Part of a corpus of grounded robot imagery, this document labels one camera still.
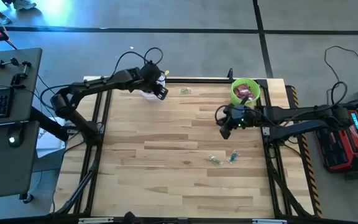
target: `gray floor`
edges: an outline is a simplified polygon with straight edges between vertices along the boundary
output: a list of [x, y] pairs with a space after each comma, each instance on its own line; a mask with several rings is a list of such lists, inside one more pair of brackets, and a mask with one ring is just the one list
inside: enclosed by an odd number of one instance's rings
[[[64, 26], [93, 28], [204, 28], [256, 29], [252, 0], [48, 0], [37, 1], [37, 10], [16, 12], [0, 3], [12, 26]], [[259, 0], [265, 29], [358, 30], [357, 0]], [[229, 68], [235, 77], [266, 77], [257, 34], [119, 34], [10, 32], [18, 48], [44, 50], [40, 75], [48, 85], [81, 80], [84, 75], [110, 75], [125, 51], [143, 53], [150, 47], [164, 51], [162, 69], [172, 76], [222, 77]], [[275, 78], [298, 90], [301, 106], [326, 102], [325, 91], [335, 77], [324, 64], [324, 50], [340, 45], [358, 52], [358, 35], [267, 35], [267, 47]], [[10, 46], [0, 42], [0, 50]], [[358, 59], [332, 49], [328, 61], [348, 84], [346, 99], [358, 91]], [[119, 68], [141, 66], [128, 56]], [[38, 89], [45, 87], [38, 83]], [[338, 88], [336, 96], [342, 90]], [[323, 215], [358, 221], [358, 180], [327, 173], [315, 146], [310, 151]], [[40, 173], [34, 173], [32, 186]], [[58, 171], [45, 171], [36, 199], [27, 205], [18, 196], [0, 198], [0, 218], [43, 215], [49, 212]]]

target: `red power supply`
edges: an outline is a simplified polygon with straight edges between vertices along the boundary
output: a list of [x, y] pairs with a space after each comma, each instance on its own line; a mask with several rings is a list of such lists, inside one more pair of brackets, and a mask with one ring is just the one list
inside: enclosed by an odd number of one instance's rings
[[358, 115], [349, 110], [354, 124], [347, 130], [315, 132], [324, 167], [330, 172], [358, 171]]

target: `wooden tabletop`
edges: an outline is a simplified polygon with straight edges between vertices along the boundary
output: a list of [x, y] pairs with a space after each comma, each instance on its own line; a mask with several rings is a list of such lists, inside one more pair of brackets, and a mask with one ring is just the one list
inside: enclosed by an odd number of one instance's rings
[[[284, 81], [268, 79], [268, 86], [272, 105], [288, 108]], [[92, 216], [122, 217], [132, 211], [138, 217], [273, 217], [260, 128], [234, 130], [224, 140], [215, 125], [214, 112], [229, 103], [230, 85], [166, 87], [166, 99], [155, 102], [136, 91], [113, 91]], [[191, 88], [191, 94], [181, 95], [182, 88]], [[87, 96], [78, 107], [88, 120], [95, 98]], [[72, 140], [68, 147], [81, 140]], [[240, 156], [230, 164], [226, 159], [233, 150]], [[78, 185], [84, 151], [82, 145], [64, 157], [55, 192], [57, 209]], [[313, 213], [301, 158], [285, 147], [281, 153], [288, 188]], [[209, 155], [225, 163], [219, 167]], [[279, 190], [278, 195], [284, 211]]]

